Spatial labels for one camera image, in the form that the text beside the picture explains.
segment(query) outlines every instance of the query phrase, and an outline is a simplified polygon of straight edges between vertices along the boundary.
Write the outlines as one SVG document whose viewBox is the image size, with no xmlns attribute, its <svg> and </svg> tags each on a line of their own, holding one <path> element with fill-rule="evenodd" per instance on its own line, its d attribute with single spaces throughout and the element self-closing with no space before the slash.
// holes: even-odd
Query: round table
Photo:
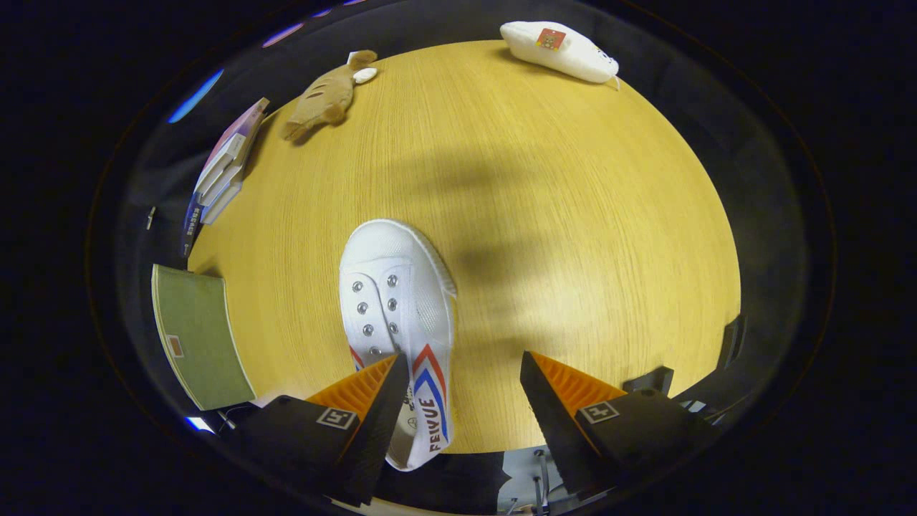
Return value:
<svg viewBox="0 0 917 516">
<path fill-rule="evenodd" d="M 422 231 L 458 288 L 447 453 L 544 444 L 523 350 L 618 387 L 665 365 L 671 396 L 712 372 L 739 313 L 732 232 L 701 163 L 640 94 L 518 61 L 501 40 L 376 66 L 338 126 L 283 140 L 295 101 L 265 120 L 242 191 L 189 260 L 226 279 L 258 405 L 353 373 L 338 262 L 376 218 Z"/>
</svg>

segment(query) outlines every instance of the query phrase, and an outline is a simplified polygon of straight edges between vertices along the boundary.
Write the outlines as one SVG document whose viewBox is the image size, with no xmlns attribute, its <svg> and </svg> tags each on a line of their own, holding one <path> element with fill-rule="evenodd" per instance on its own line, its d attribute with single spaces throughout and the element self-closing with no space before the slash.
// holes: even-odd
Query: green notebook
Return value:
<svg viewBox="0 0 917 516">
<path fill-rule="evenodd" d="M 162 349 L 197 408 L 253 400 L 229 326 L 223 279 L 154 264 L 151 281 Z"/>
</svg>

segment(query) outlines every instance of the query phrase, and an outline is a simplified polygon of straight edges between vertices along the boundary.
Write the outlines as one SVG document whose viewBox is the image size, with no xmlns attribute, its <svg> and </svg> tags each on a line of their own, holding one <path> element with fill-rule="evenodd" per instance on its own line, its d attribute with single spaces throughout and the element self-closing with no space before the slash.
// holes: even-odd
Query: canvas shoe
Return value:
<svg viewBox="0 0 917 516">
<path fill-rule="evenodd" d="M 408 358 L 410 384 L 385 456 L 411 471 L 455 438 L 449 356 L 455 284 L 433 245 L 414 228 L 370 220 L 350 235 L 340 265 L 340 302 L 357 370 L 393 353 Z"/>
<path fill-rule="evenodd" d="M 513 56 L 583 81 L 617 80 L 618 62 L 576 30 L 551 21 L 514 21 L 500 26 Z"/>
</svg>

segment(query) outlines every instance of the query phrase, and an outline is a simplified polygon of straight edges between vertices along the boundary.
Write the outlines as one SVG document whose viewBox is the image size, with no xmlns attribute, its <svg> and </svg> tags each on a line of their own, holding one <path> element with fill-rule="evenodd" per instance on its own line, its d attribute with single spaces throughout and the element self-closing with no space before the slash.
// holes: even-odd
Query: plush toy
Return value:
<svg viewBox="0 0 917 516">
<path fill-rule="evenodd" d="M 315 79 L 299 96 L 296 109 L 283 128 L 283 137 L 293 140 L 318 124 L 343 120 L 353 101 L 354 82 L 362 84 L 375 75 L 375 69 L 367 67 L 376 57 L 372 50 L 351 52 L 347 64 Z"/>
<path fill-rule="evenodd" d="M 618 89 L 618 63 L 589 38 L 550 21 L 514 21 L 500 26 L 500 35 L 517 58 L 553 68 L 591 83 L 614 77 Z"/>
</svg>

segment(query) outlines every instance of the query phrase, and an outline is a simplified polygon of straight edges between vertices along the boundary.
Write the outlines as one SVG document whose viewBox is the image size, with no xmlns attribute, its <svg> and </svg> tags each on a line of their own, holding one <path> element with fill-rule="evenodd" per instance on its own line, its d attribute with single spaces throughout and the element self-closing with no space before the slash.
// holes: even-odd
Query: stack of books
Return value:
<svg viewBox="0 0 917 516">
<path fill-rule="evenodd" d="M 213 224 L 242 189 L 242 176 L 268 99 L 262 98 L 230 125 L 207 157 L 184 220 L 182 255 L 191 254 L 198 224 Z"/>
<path fill-rule="evenodd" d="M 200 410 L 255 398 L 239 361 L 222 278 L 153 265 L 153 314 L 163 351 Z"/>
</svg>

